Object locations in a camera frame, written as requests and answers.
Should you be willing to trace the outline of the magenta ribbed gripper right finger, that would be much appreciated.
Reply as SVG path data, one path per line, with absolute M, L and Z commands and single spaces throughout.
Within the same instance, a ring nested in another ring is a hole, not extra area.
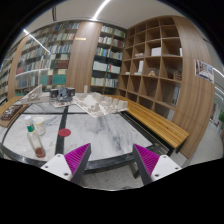
M 133 145 L 133 155 L 144 185 L 181 170 L 169 156 L 159 156 L 137 144 Z

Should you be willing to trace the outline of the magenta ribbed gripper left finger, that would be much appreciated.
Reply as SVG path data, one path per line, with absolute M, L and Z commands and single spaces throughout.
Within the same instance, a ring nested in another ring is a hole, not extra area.
M 42 169 L 72 183 L 79 184 L 91 154 L 91 144 L 80 146 L 66 155 L 56 154 Z

